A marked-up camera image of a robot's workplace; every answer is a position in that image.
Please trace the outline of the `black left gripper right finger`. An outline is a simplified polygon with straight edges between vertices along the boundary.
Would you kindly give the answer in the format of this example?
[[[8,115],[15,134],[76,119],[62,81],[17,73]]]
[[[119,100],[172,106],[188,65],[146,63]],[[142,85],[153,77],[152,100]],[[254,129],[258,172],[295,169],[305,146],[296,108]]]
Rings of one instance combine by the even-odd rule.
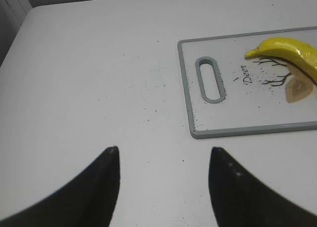
[[[315,214],[278,194],[213,147],[209,167],[211,205],[220,227],[315,227]]]

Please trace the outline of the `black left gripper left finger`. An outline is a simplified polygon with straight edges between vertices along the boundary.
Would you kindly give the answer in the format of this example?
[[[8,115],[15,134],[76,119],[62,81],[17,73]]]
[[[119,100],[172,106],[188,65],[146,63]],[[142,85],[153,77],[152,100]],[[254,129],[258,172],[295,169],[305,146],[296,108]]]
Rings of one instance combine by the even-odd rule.
[[[65,186],[1,220],[2,227],[108,227],[120,187],[119,149],[106,148]]]

